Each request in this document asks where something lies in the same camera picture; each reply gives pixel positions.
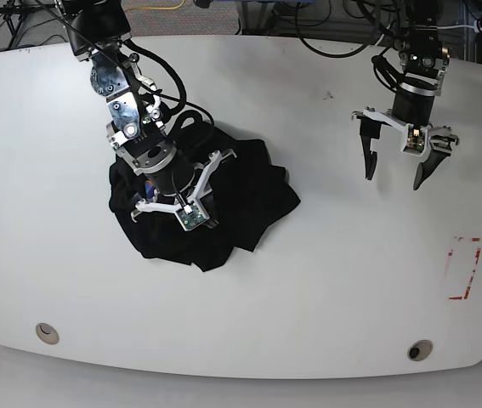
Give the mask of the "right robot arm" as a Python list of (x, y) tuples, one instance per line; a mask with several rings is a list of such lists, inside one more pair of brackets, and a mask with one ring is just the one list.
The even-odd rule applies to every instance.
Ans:
[(132, 218), (172, 214), (186, 231), (218, 221), (211, 208), (211, 175), (235, 156), (215, 150), (205, 162), (176, 142), (183, 117), (214, 124), (209, 112), (187, 99), (184, 83), (164, 59), (136, 45), (119, 1), (58, 1), (74, 56), (92, 64), (90, 83), (111, 114), (107, 140), (116, 157), (149, 185)]

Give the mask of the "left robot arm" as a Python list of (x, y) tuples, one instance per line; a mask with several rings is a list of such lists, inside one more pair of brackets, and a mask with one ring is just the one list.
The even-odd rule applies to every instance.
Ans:
[(426, 159), (418, 163), (413, 189), (418, 190), (451, 156), (459, 138), (450, 127), (435, 127), (430, 117), (434, 100), (441, 95), (450, 64), (448, 49), (439, 39), (437, 1), (409, 1), (405, 20), (398, 21), (398, 37), (394, 48), (400, 57), (397, 71), (383, 53), (371, 58), (373, 72), (394, 93), (394, 103), (385, 112), (366, 107), (352, 114), (360, 121), (360, 141), (365, 164), (365, 177), (371, 180), (377, 166), (377, 152), (371, 142), (380, 139), (383, 126), (401, 135), (400, 149), (406, 154)]

